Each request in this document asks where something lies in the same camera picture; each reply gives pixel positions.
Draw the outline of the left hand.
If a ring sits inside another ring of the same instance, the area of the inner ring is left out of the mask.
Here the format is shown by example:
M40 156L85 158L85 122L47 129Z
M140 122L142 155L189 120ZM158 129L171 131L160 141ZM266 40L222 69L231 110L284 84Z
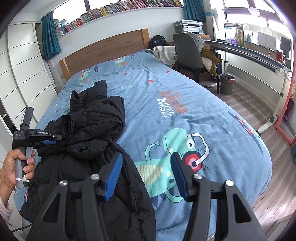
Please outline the left hand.
M36 168L35 154L35 151L33 151L27 159L20 149L14 149L7 153L1 168L1 199L4 203L8 202L12 190L16 187L16 175L18 174L16 161L25 164L23 168L25 178L32 179Z

